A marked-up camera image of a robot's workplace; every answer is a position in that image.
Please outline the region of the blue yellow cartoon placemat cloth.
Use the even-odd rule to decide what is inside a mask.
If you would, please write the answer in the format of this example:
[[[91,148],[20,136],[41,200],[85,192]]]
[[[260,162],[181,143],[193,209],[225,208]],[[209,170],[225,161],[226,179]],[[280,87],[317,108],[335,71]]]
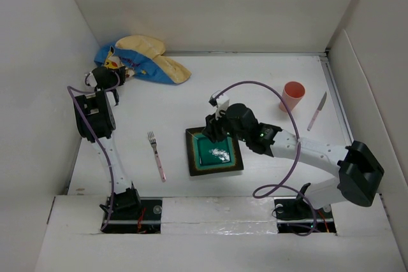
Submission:
[[[162,41],[149,36],[132,35],[102,46],[94,57],[98,66],[118,70],[124,68],[125,78],[178,85],[191,77],[179,62],[165,56]]]

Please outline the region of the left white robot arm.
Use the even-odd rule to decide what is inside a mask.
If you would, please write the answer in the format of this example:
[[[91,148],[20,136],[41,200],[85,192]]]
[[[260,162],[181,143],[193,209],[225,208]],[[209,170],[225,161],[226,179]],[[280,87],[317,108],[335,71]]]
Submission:
[[[101,208],[115,216],[124,214],[127,218],[136,218],[142,212],[142,203],[119,159],[113,139],[116,124],[109,100],[112,96],[114,105],[119,104],[117,88],[126,81],[126,69],[100,66],[93,69],[85,81],[93,88],[92,92],[73,87],[68,87],[68,92],[73,100],[78,132],[97,151],[110,184],[109,203],[102,204]]]

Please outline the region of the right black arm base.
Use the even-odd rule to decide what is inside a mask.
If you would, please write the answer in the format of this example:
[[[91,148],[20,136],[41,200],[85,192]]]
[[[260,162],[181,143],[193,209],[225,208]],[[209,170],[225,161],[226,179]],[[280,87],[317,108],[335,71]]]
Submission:
[[[282,189],[294,192],[294,196],[274,198],[272,216],[277,219],[278,233],[293,233],[298,236],[305,236],[310,231],[337,233],[332,211],[324,211],[323,208],[312,209],[305,200],[305,192],[310,185],[311,183],[306,183],[300,190],[287,185],[282,186]]]

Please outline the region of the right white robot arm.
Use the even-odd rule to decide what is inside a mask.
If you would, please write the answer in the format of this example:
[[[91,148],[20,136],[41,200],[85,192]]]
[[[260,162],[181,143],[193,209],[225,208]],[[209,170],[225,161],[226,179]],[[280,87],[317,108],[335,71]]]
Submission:
[[[344,201],[370,207],[384,176],[383,167],[363,142],[341,146],[297,138],[278,126],[259,122],[242,103],[229,106],[220,115],[208,115],[205,123],[203,134],[213,143],[235,138],[256,154],[291,159],[331,174],[327,181],[303,186],[304,196],[295,201],[295,210],[302,217]]]

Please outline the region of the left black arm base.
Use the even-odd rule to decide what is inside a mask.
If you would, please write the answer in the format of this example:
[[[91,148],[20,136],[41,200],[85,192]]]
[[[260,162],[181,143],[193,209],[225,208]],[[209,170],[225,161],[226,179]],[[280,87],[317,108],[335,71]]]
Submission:
[[[141,199],[138,212],[112,214],[108,225],[102,230],[106,234],[160,234],[163,199],[148,197]]]

